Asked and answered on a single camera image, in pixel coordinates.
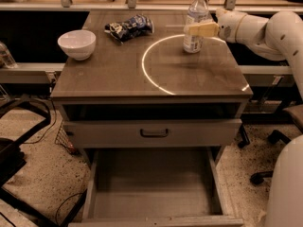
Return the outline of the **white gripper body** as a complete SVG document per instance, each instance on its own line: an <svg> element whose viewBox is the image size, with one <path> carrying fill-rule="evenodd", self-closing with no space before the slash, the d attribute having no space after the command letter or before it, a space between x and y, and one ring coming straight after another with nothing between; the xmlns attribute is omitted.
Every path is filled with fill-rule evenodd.
<svg viewBox="0 0 303 227"><path fill-rule="evenodd" d="M218 36L226 42L242 44L241 23L245 16L244 12L218 8L216 10Z"/></svg>

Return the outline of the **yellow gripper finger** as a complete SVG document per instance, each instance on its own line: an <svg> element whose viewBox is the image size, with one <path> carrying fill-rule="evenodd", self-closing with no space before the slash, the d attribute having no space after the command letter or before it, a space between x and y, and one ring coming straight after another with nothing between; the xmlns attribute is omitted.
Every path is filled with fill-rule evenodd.
<svg viewBox="0 0 303 227"><path fill-rule="evenodd" d="M184 32L190 36L216 37L219 33L219 26L215 22L193 23L185 26Z"/></svg>

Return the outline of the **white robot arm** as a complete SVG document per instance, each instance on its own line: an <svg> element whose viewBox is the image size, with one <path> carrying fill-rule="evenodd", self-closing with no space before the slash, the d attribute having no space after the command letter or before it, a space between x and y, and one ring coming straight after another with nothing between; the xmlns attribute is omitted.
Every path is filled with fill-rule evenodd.
<svg viewBox="0 0 303 227"><path fill-rule="evenodd" d="M219 37L247 46L271 60L291 66L299 94L303 96L303 21L292 11L279 11L271 18L218 9L215 22L185 26L187 35ZM286 144L273 172L264 227L303 227L303 135Z"/></svg>

